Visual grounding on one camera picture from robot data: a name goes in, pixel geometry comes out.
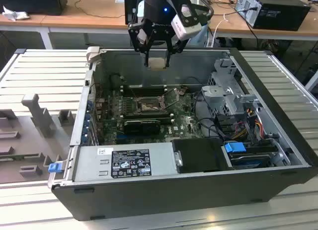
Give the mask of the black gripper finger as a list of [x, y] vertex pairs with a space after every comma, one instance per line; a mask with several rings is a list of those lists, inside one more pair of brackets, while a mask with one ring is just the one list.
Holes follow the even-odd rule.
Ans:
[[183, 51], [183, 49], [185, 48], [186, 44], [188, 43], [188, 40], [187, 39], [183, 40], [183, 41], [178, 40], [173, 45], [171, 38], [167, 36], [165, 38], [165, 42], [167, 45], [165, 66], [169, 67], [169, 62], [170, 62], [171, 56], [175, 53], [181, 53]]
[[149, 51], [153, 44], [153, 29], [148, 23], [131, 23], [128, 26], [130, 40], [136, 52], [145, 55], [144, 66], [149, 66]]

